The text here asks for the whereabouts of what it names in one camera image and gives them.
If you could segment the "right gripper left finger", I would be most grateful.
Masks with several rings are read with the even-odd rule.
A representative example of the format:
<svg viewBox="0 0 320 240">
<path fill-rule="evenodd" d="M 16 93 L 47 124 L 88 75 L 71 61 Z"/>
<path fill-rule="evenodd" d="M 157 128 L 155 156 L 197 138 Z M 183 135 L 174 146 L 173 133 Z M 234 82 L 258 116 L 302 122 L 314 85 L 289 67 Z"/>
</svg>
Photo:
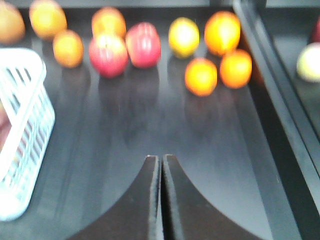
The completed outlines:
<svg viewBox="0 0 320 240">
<path fill-rule="evenodd" d="M 71 240 L 155 240 L 159 206 L 161 164 L 148 155 L 132 184 L 97 220 Z"/>
</svg>

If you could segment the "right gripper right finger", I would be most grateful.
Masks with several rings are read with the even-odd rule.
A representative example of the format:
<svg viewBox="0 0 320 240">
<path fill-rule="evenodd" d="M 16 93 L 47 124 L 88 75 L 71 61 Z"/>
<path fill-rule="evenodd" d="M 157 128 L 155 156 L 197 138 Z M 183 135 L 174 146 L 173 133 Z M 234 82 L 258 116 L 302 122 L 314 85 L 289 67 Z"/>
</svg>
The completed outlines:
<svg viewBox="0 0 320 240">
<path fill-rule="evenodd" d="M 193 185 L 177 157 L 161 164 L 161 211 L 166 240 L 256 240 L 215 208 Z"/>
</svg>

